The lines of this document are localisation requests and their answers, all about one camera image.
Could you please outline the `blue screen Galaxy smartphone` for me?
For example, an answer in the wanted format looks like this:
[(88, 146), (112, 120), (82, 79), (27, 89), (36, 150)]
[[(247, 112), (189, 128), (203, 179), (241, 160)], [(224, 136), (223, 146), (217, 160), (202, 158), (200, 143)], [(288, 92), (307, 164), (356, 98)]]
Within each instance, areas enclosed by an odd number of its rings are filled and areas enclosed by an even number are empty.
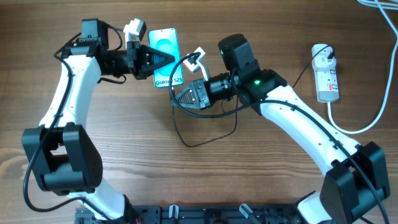
[(179, 65), (170, 81), (170, 74), (180, 60), (180, 50), (178, 44), (177, 30), (174, 27), (150, 30), (148, 33), (149, 46), (157, 51), (152, 56), (152, 61), (159, 68), (154, 70), (154, 86), (156, 88), (166, 88), (171, 83), (172, 86), (182, 85), (184, 82), (182, 67)]

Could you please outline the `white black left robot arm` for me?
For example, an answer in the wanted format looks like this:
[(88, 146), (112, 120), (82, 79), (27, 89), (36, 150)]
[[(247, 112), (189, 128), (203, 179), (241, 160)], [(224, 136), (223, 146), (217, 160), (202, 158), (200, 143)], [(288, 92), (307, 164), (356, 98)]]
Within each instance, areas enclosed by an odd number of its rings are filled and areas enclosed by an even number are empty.
[(144, 80), (175, 59), (142, 44), (146, 23), (134, 19), (117, 29), (119, 46), (109, 48), (111, 26), (85, 19), (81, 31), (54, 54), (62, 64), (60, 81), (45, 116), (23, 132), (29, 165), (22, 186), (29, 208), (29, 179), (44, 192), (80, 202), (98, 223), (142, 223), (129, 199), (103, 177), (103, 162), (86, 132), (91, 97), (101, 82), (123, 83), (126, 75)]

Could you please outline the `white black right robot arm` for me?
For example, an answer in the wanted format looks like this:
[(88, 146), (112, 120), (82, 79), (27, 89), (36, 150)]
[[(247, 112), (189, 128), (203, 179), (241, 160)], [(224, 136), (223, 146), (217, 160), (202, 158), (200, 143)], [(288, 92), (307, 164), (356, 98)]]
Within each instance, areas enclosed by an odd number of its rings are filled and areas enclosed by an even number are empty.
[(353, 223), (390, 195), (384, 151), (375, 143), (362, 145), (328, 124), (309, 108), (285, 79), (261, 69), (242, 34), (218, 44), (226, 72), (204, 76), (172, 94), (174, 107), (200, 117), (216, 101), (236, 96), (241, 108), (252, 108), (296, 141), (324, 175), (322, 189), (295, 206), (295, 223)]

